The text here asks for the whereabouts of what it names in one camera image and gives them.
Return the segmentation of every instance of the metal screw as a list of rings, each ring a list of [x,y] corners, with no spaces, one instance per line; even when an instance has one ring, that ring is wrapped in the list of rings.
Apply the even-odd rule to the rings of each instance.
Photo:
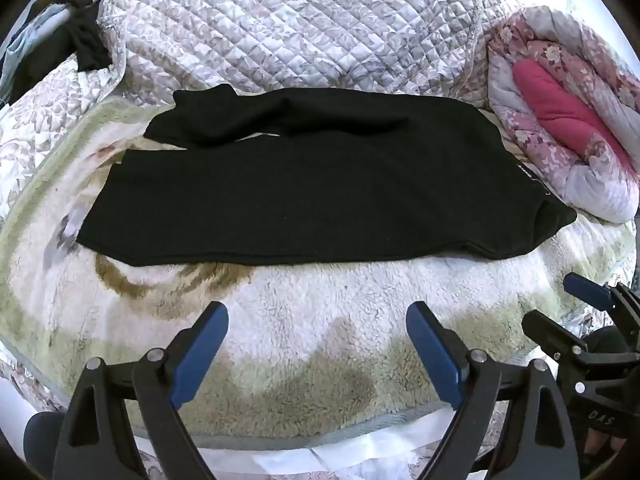
[[[88,370],[97,370],[98,368],[100,368],[101,364],[102,359],[100,359],[99,357],[92,357],[86,362],[86,367]]]
[[[146,358],[153,363],[158,362],[163,357],[164,357],[164,350],[162,350],[161,348],[153,348],[146,353]]]
[[[475,349],[471,351],[471,358],[476,363],[484,363],[487,359],[487,355],[484,350]]]
[[[544,372],[548,368],[542,359],[533,359],[533,366],[539,372]]]

